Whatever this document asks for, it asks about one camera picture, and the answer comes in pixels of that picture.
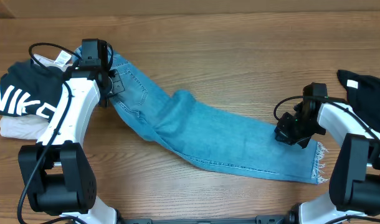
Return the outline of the blue denim jeans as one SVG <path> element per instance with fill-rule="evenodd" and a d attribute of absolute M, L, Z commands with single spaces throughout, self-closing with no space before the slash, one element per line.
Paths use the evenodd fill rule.
<path fill-rule="evenodd" d="M 113 52 L 112 70 L 123 74 L 125 94 L 110 102 L 144 140 L 208 171 L 308 184 L 325 181 L 322 143 L 290 146 L 275 140 L 272 124 L 205 105 L 186 90 L 169 95 Z"/>

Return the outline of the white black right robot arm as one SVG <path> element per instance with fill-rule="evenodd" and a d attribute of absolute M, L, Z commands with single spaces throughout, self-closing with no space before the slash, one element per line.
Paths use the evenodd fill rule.
<path fill-rule="evenodd" d="M 329 190 L 295 205 L 280 223 L 380 223 L 380 133 L 359 118 L 344 99 L 328 96 L 324 83 L 303 88 L 295 114 L 277 116 L 275 139 L 302 148 L 314 134 L 330 133 L 340 146 Z"/>

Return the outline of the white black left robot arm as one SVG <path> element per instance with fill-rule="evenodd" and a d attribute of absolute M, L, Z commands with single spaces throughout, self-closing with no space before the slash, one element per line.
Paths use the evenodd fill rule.
<path fill-rule="evenodd" d="M 81 53 L 63 74 L 47 69 L 62 84 L 62 92 L 45 132 L 18 154 L 24 181 L 19 223 L 24 223 L 25 200 L 33 211 L 51 215 L 51 223 L 123 223 L 120 212 L 97 195 L 95 174 L 82 148 L 93 109 L 112 95 L 113 54 L 108 42 L 84 39 Z"/>

